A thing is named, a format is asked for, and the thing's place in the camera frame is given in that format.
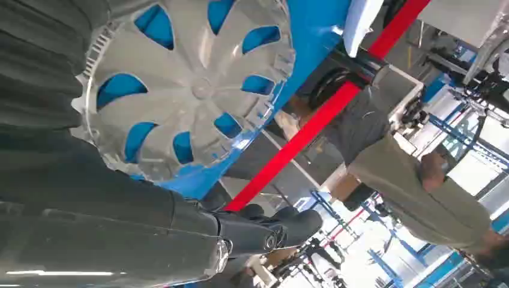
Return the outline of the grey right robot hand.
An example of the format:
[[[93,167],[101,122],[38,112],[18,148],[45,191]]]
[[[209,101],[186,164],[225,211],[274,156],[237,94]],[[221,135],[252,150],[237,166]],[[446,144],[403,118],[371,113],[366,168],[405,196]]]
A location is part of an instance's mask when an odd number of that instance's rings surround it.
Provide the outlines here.
[[[312,210],[209,211],[106,167],[69,132],[1,130],[2,287],[171,287],[303,244]]]

